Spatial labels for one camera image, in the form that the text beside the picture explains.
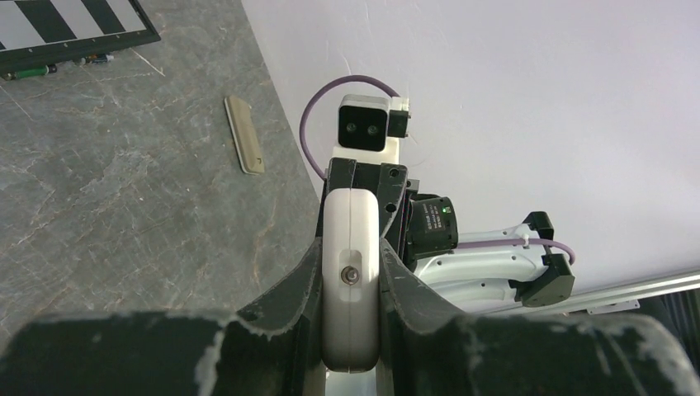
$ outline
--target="black bracket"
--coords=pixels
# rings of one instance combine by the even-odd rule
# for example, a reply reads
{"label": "black bracket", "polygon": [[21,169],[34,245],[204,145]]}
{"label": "black bracket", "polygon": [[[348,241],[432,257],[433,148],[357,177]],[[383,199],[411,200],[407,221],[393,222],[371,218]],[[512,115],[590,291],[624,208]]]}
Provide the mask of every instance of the black bracket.
{"label": "black bracket", "polygon": [[408,136],[409,112],[405,110],[389,111],[389,126],[386,130],[387,136],[392,138],[405,138]]}
{"label": "black bracket", "polygon": [[[553,240],[554,227],[551,225],[546,212],[532,212],[525,220],[530,229],[537,231],[540,238]],[[542,256],[542,264],[547,269],[542,276],[529,282],[511,280],[510,287],[516,290],[515,300],[522,301],[523,307],[543,307],[560,303],[571,296],[574,289],[574,274],[571,265],[563,254],[552,254],[550,248],[545,246],[545,255]]]}
{"label": "black bracket", "polygon": [[[379,203],[380,236],[385,237],[394,219],[402,212],[407,180],[408,170],[403,165],[393,163],[374,165],[359,163],[354,159],[331,158],[322,202],[325,202],[327,194],[338,188],[361,188],[370,191]],[[323,228],[321,222],[323,208],[322,203],[317,236],[323,234],[319,233]]]}

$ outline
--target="battery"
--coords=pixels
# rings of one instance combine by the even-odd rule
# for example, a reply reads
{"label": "battery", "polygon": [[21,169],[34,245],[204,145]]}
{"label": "battery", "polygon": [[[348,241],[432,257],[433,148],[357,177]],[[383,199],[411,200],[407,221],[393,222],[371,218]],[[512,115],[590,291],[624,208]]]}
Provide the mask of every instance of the battery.
{"label": "battery", "polygon": [[107,62],[111,62],[113,59],[114,56],[112,54],[95,54],[77,59],[75,63],[78,66],[83,66],[84,64],[105,64]]}
{"label": "battery", "polygon": [[2,75],[2,78],[6,81],[20,80],[28,77],[45,76],[46,74],[56,73],[58,70],[59,68],[57,68],[55,64],[50,64],[40,68],[30,68],[29,70],[22,70],[20,72],[5,73]]}

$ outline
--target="black frame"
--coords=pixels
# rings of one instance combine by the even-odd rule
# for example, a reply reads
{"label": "black frame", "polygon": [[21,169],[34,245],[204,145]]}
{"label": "black frame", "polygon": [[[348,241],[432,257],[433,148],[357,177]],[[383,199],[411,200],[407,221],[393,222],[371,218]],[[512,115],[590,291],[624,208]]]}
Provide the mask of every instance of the black frame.
{"label": "black frame", "polygon": [[160,41],[160,35],[146,16],[139,2],[136,0],[129,0],[129,2],[141,18],[144,26],[146,26],[146,30],[104,35],[94,39],[76,40],[69,43],[53,43],[29,49],[3,51],[0,52],[0,73],[40,68],[47,64],[57,64],[92,54],[104,54]]}

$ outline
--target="bolt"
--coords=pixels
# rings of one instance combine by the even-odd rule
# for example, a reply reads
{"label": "bolt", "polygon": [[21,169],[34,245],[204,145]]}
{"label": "bolt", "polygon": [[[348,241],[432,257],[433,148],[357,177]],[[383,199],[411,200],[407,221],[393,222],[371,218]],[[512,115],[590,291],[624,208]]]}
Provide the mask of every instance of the bolt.
{"label": "bolt", "polygon": [[340,272],[340,279],[350,286],[355,285],[357,281],[360,280],[360,272],[357,271],[355,267],[346,266],[343,268],[343,271]]}

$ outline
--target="green battery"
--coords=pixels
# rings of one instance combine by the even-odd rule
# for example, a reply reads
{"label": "green battery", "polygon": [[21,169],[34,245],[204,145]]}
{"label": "green battery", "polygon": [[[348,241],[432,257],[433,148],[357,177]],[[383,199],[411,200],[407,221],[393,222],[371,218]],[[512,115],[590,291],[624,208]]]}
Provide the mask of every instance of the green battery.
{"label": "green battery", "polygon": [[2,78],[10,80],[19,80],[22,78],[34,77],[34,76],[45,76],[46,74],[56,73],[58,68],[55,64],[50,64],[41,68],[30,68],[29,70],[22,70],[20,72],[3,74]]}

